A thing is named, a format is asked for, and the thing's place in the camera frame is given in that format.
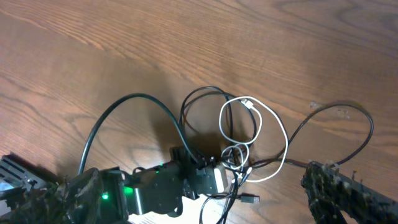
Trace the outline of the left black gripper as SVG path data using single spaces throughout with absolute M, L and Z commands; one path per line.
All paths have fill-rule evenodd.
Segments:
M 128 214 L 149 212 L 178 217 L 182 198 L 196 200 L 200 194 L 217 194 L 214 158 L 197 164 L 183 147 L 170 148 L 171 161 L 133 173 L 124 184 Z

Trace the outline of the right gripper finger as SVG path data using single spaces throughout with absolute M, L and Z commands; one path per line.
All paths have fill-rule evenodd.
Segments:
M 316 223 L 397 224 L 397 202 L 319 162 L 310 162 L 301 180 Z

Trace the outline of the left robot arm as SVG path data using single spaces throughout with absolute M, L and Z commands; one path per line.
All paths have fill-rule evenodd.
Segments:
M 184 197 L 224 191 L 225 172 L 215 162 L 199 169 L 181 149 L 170 152 L 170 162 L 132 174 L 90 168 L 61 184 L 12 154 L 2 156 L 1 223 L 127 223 L 149 212 L 179 217 Z

